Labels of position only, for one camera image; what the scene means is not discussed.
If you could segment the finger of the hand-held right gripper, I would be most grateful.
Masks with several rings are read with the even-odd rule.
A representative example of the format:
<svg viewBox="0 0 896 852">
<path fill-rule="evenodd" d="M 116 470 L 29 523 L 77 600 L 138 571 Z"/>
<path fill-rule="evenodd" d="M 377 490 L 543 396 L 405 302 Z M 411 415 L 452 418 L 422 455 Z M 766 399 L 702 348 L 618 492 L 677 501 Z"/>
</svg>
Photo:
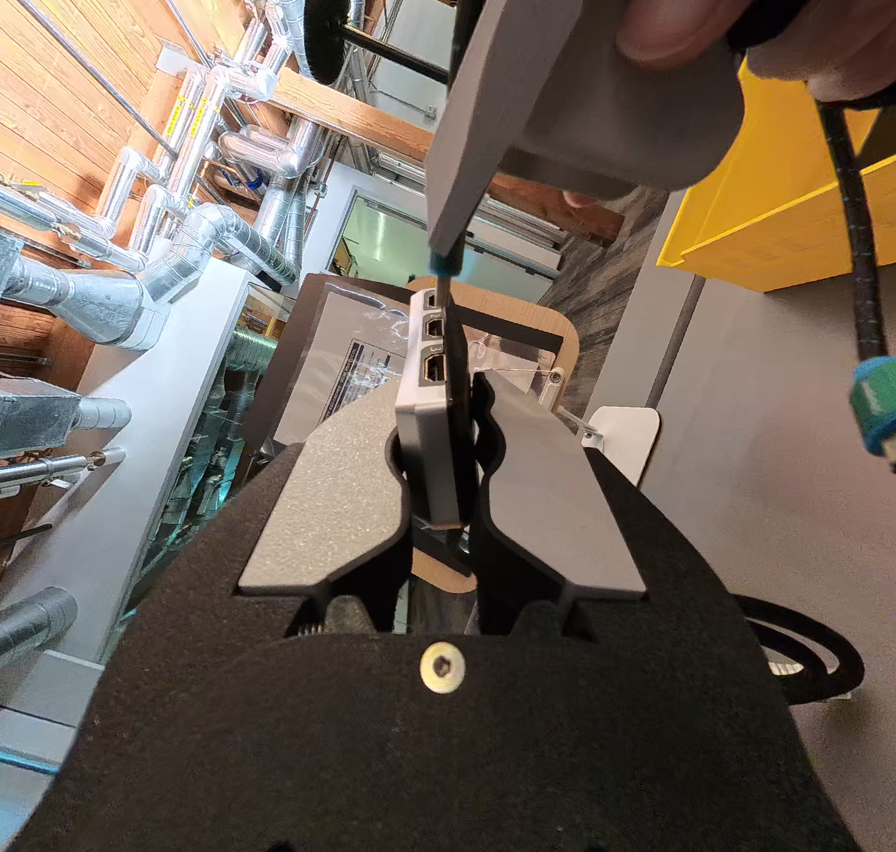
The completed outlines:
<svg viewBox="0 0 896 852">
<path fill-rule="evenodd" d="M 426 155 L 432 257 L 453 257 L 583 2 L 485 0 Z"/>
</svg>

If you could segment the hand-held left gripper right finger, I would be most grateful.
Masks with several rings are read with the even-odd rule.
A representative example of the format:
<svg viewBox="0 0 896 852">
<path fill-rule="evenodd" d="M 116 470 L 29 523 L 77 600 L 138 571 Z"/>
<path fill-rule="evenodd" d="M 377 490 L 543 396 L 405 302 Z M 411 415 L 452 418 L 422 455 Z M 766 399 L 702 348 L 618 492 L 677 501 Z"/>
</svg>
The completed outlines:
<svg viewBox="0 0 896 852">
<path fill-rule="evenodd" d="M 641 599 L 644 580 L 564 423 L 494 370 L 474 377 L 471 405 L 482 469 L 470 524 L 479 594 L 501 611 Z"/>
</svg>

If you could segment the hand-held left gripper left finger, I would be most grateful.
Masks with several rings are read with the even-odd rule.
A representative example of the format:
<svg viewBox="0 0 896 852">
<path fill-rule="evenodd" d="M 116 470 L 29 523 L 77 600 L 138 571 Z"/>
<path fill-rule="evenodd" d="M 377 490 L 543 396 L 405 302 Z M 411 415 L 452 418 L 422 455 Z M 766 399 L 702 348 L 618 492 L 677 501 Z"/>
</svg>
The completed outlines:
<svg viewBox="0 0 896 852">
<path fill-rule="evenodd" d="M 246 596 L 354 596 L 394 611 L 411 567 L 397 389 L 375 389 L 310 433 L 238 581 Z"/>
</svg>

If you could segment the silver multiport hub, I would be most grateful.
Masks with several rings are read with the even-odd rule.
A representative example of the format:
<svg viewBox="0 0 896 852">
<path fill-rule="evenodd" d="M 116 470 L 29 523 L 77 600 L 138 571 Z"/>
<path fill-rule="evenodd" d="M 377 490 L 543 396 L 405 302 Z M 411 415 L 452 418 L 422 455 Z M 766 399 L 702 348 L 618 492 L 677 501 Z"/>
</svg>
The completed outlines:
<svg viewBox="0 0 896 852">
<path fill-rule="evenodd" d="M 438 531 L 468 526 L 476 497 L 471 376 L 459 311 L 437 287 L 411 297 L 395 402 L 412 510 Z"/>
</svg>

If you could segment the yellow plastic bin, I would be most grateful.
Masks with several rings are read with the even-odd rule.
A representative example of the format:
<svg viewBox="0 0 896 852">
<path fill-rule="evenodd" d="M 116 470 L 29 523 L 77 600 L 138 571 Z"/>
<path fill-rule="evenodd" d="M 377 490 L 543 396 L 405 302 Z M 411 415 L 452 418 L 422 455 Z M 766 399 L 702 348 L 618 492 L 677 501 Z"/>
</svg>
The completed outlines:
<svg viewBox="0 0 896 852">
<path fill-rule="evenodd" d="M 657 265 L 765 293 L 848 274 L 840 188 L 805 85 L 738 74 L 741 130 L 692 186 Z"/>
</svg>

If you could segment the person's right hand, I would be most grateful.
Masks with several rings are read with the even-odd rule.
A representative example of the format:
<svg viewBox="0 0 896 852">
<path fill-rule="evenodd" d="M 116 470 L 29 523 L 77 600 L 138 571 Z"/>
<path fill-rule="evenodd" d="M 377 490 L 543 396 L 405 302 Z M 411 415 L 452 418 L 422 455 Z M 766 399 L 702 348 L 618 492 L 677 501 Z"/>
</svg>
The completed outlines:
<svg viewBox="0 0 896 852">
<path fill-rule="evenodd" d="M 630 0 L 616 41 L 641 67 L 694 62 L 755 0 Z M 895 78 L 895 0 L 809 0 L 789 27 L 749 50 L 758 77 L 804 82 L 823 103 L 857 101 Z"/>
</svg>

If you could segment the white metal stand base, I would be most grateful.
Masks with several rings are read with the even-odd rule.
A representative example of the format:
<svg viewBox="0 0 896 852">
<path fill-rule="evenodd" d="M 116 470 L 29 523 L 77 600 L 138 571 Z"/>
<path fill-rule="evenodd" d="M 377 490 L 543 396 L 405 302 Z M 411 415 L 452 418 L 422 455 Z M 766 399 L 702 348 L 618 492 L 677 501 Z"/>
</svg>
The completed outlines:
<svg viewBox="0 0 896 852">
<path fill-rule="evenodd" d="M 661 429 L 657 410 L 601 406 L 588 420 L 583 420 L 559 404 L 559 394 L 566 385 L 566 371 L 560 366 L 532 370 L 502 367 L 489 369 L 487 373 L 509 381 L 510 386 L 551 413 L 555 421 L 563 423 L 567 419 L 581 432 L 581 446 L 585 450 L 602 453 L 635 488 L 641 486 Z"/>
</svg>

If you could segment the laminated instruction sheet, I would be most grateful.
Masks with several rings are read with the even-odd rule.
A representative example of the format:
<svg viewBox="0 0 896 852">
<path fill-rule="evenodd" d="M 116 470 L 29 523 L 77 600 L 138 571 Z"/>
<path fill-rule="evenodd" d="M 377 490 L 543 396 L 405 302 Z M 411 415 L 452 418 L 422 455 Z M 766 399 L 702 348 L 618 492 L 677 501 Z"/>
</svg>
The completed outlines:
<svg viewBox="0 0 896 852">
<path fill-rule="evenodd" d="M 402 375 L 409 302 L 330 279 L 291 366 L 274 443 L 304 442 L 319 424 Z"/>
</svg>

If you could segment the black floor lamp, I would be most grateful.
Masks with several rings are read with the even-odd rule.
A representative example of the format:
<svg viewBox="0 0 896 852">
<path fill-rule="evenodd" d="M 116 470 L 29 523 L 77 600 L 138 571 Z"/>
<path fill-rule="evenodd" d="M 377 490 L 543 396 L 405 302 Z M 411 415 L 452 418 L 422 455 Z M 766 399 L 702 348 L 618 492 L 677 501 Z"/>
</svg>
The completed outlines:
<svg viewBox="0 0 896 852">
<path fill-rule="evenodd" d="M 439 84 L 449 81 L 447 69 L 350 27 L 350 0 L 305 0 L 304 46 L 310 76 L 326 86 L 335 85 L 341 78 L 351 46 Z"/>
</svg>

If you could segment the silver ceiling ducts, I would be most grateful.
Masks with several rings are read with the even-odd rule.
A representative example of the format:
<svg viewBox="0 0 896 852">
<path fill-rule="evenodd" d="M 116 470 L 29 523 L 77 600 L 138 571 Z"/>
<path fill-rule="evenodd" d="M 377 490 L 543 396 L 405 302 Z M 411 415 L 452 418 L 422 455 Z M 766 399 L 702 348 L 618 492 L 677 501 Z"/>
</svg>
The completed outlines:
<svg viewBox="0 0 896 852">
<path fill-rule="evenodd" d="M 76 210 L 2 188 L 2 211 L 70 230 L 74 247 L 124 272 L 64 272 L 24 257 L 2 240 L 2 292 L 42 307 L 93 342 L 99 385 L 69 392 L 37 380 L 2 378 L 2 458 L 65 445 L 72 434 L 105 446 L 2 467 L 2 498 L 23 488 L 61 487 L 50 523 L 26 529 L 15 556 L 13 591 L 2 609 L 2 667 L 33 649 L 99 667 L 124 624 L 125 605 L 145 576 L 153 580 L 169 544 L 146 559 L 168 493 L 193 486 L 217 451 L 205 428 L 226 410 L 207 410 L 226 375 L 258 379 L 267 339 L 237 328 L 250 278 L 286 287 L 298 281 L 305 204 L 322 128 L 296 118 L 283 139 L 248 129 L 218 149 L 262 170 L 260 216 L 247 223 L 228 206 L 189 206 L 196 180 L 230 98 L 269 99 L 290 56 L 305 65 L 301 28 L 306 0 L 260 0 L 264 19 L 245 32 L 234 59 L 202 75 L 193 116 L 181 107 L 168 161 L 140 162 L 125 152 L 102 212 L 83 223 Z"/>
</svg>

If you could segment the wooden support post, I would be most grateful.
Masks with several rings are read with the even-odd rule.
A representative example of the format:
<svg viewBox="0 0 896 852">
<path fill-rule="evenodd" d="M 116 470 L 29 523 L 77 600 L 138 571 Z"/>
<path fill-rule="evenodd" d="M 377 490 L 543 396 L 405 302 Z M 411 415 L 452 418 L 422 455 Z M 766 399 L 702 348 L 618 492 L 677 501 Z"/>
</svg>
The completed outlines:
<svg viewBox="0 0 896 852">
<path fill-rule="evenodd" d="M 428 130 L 319 84 L 288 67 L 280 71 L 273 104 L 418 168 L 423 167 L 434 139 Z M 487 193 L 504 205 L 594 242 L 614 242 L 623 227 L 623 216 L 600 203 L 574 208 L 560 190 L 508 175 L 497 175 Z"/>
</svg>

